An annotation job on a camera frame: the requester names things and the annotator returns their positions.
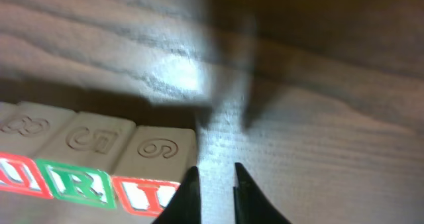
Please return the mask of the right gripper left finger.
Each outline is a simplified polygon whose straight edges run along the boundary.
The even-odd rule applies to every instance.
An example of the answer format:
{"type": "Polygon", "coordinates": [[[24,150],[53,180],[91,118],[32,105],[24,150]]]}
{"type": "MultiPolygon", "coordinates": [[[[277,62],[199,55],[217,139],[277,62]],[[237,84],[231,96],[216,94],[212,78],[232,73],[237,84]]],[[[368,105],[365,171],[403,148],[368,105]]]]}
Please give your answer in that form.
{"type": "Polygon", "coordinates": [[[192,166],[164,211],[152,224],[201,224],[199,170],[192,166]]]}

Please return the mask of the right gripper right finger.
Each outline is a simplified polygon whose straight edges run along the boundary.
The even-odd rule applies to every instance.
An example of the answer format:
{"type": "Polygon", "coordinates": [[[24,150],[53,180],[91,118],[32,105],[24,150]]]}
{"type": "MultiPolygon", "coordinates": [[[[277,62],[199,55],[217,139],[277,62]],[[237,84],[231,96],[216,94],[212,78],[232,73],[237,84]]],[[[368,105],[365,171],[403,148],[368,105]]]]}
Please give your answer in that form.
{"type": "Polygon", "coordinates": [[[267,199],[247,169],[235,163],[233,187],[236,224],[292,224],[267,199]]]}

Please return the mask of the red I block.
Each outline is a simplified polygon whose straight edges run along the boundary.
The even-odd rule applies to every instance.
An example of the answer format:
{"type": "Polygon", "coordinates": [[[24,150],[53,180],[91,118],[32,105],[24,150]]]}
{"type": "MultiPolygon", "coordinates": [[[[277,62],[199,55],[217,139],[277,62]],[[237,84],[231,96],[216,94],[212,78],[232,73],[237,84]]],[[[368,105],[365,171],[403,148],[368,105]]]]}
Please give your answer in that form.
{"type": "Polygon", "coordinates": [[[114,169],[112,184],[126,212],[157,217],[196,162],[194,130],[139,126],[114,169]]]}

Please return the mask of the green R block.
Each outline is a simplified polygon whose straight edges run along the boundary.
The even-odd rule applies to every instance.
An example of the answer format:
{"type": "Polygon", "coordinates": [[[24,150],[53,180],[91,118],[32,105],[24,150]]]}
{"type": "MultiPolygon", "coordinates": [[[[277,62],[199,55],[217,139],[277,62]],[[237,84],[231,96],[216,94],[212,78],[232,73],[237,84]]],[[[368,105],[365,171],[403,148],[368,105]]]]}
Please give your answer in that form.
{"type": "Polygon", "coordinates": [[[129,119],[80,112],[36,154],[53,196],[115,209],[111,173],[136,124],[129,119]]]}

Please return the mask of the red U block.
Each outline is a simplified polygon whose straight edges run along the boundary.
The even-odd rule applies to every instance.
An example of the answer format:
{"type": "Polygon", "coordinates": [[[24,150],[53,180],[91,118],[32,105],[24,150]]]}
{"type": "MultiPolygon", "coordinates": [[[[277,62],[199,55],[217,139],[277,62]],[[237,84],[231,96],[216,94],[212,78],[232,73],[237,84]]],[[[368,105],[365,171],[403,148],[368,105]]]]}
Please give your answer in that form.
{"type": "Polygon", "coordinates": [[[76,112],[30,102],[15,105],[1,121],[1,191],[52,199],[34,155],[76,112]]]}

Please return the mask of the red E block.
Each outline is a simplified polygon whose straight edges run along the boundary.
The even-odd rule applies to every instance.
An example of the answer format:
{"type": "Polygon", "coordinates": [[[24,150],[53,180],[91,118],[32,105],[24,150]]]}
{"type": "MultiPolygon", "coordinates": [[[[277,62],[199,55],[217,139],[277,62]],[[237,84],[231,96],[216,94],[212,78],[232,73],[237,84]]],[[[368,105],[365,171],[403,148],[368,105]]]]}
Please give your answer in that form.
{"type": "Polygon", "coordinates": [[[8,116],[12,115],[17,106],[15,104],[0,102],[0,121],[3,121],[8,116]]]}

